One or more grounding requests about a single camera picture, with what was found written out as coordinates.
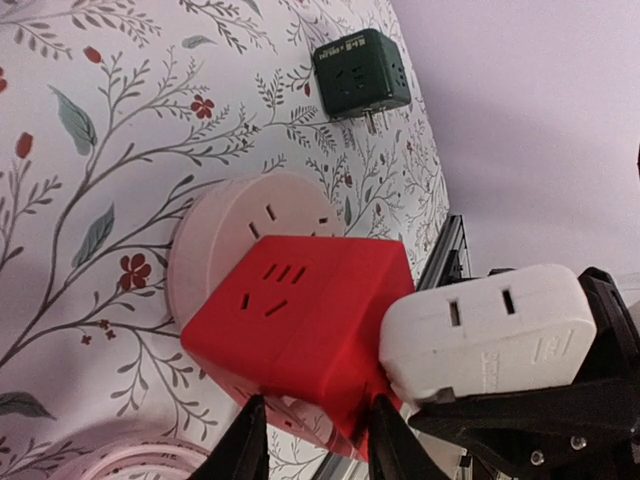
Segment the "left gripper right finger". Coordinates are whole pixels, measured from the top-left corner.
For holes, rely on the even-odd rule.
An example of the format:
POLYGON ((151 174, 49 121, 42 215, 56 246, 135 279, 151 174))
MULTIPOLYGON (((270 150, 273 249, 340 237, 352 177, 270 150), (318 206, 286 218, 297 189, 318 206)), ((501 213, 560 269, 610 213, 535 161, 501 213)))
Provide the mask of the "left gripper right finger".
POLYGON ((368 473, 373 480, 446 480, 386 395, 376 395, 368 421, 368 473))

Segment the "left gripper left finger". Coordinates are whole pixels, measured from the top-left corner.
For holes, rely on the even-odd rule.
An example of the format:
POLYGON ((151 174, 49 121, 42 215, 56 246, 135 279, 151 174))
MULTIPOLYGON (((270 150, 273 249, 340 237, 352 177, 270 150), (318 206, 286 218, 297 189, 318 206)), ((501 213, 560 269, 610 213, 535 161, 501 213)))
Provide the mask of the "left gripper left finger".
POLYGON ((266 480, 269 478, 266 404, 249 398, 192 480, 266 480))

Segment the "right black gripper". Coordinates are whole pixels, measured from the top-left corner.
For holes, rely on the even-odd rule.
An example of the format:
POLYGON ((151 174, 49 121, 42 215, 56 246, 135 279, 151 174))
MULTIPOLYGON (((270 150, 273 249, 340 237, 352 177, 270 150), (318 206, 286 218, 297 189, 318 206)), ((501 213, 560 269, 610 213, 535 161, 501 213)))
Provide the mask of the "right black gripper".
POLYGON ((613 277, 578 277, 596 337, 570 386, 428 403, 411 427, 518 479, 636 479, 639 333, 613 277))

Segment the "white plug adapter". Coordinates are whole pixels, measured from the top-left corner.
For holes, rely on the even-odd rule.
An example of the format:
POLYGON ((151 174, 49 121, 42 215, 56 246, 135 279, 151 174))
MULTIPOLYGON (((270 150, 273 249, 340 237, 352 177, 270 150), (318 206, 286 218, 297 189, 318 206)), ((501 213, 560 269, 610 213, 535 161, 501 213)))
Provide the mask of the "white plug adapter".
POLYGON ((418 405, 569 385, 597 327, 577 276, 535 265, 422 290, 392 304, 379 360, 392 389, 418 405))

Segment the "red cube socket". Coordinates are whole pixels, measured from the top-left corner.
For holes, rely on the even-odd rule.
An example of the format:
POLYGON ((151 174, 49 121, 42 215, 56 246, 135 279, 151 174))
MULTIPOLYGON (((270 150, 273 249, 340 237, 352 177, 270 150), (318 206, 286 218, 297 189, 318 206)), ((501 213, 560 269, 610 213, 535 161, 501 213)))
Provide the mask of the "red cube socket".
POLYGON ((367 458, 367 419, 389 394, 384 314, 412 293, 395 240, 260 240, 185 326, 181 342, 237 403, 264 398, 268 423, 332 453, 367 458))

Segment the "round pink socket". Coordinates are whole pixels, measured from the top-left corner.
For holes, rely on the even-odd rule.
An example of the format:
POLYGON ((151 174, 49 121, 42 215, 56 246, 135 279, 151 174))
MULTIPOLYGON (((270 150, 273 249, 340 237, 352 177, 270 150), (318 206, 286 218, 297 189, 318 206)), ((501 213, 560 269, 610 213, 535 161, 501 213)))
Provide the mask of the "round pink socket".
POLYGON ((290 245, 259 262, 243 259, 269 236, 340 236, 344 226, 320 187, 294 173, 229 180, 201 195, 177 227, 168 303, 181 343, 238 404, 265 396, 269 423, 318 446, 334 433, 317 406, 262 388, 252 376, 272 365, 300 324, 295 280, 304 271, 290 245))

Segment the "dark green cube socket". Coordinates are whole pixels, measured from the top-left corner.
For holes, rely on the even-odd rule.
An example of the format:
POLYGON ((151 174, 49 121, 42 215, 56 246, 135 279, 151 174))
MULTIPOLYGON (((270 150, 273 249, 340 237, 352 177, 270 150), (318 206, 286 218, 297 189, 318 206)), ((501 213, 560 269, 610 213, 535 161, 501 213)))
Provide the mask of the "dark green cube socket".
POLYGON ((376 29, 322 45, 312 61, 323 109, 332 119, 362 118, 374 135, 375 115, 412 101, 399 47, 376 29))

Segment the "floral tablecloth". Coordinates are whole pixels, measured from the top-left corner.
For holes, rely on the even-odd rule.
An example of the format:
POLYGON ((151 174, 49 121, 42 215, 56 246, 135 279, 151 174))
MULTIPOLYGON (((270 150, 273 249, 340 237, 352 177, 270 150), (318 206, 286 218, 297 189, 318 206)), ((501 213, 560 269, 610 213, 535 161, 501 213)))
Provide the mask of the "floral tablecloth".
POLYGON ((312 53, 388 1, 1 5, 1 475, 45 479, 135 434, 212 446, 235 403, 182 351, 171 237, 215 181, 316 181, 419 273, 449 212, 415 74, 376 120, 325 115, 312 53))

